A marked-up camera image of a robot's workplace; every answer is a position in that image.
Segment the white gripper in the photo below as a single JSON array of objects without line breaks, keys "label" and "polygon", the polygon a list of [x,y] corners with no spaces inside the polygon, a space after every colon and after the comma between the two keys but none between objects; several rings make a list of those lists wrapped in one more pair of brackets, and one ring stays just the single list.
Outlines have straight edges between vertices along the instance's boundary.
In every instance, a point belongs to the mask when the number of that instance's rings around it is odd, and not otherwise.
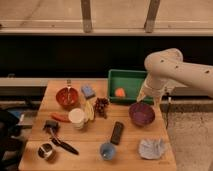
[{"label": "white gripper", "polygon": [[157,78],[152,75],[148,75],[140,89],[140,93],[136,99],[137,102],[142,101],[146,96],[154,98],[154,107],[159,108],[161,103],[161,97],[164,94],[164,89],[168,80],[165,78]]}]

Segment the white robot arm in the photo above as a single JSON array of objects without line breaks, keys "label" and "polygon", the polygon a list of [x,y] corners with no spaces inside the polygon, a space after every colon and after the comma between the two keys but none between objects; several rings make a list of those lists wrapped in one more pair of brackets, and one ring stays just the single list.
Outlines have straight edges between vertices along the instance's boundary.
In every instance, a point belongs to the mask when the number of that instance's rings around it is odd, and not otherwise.
[{"label": "white robot arm", "polygon": [[138,102],[150,96],[154,105],[159,106],[170,79],[197,88],[213,98],[213,66],[184,62],[182,52],[176,48],[149,54],[144,66],[148,74],[137,96]]}]

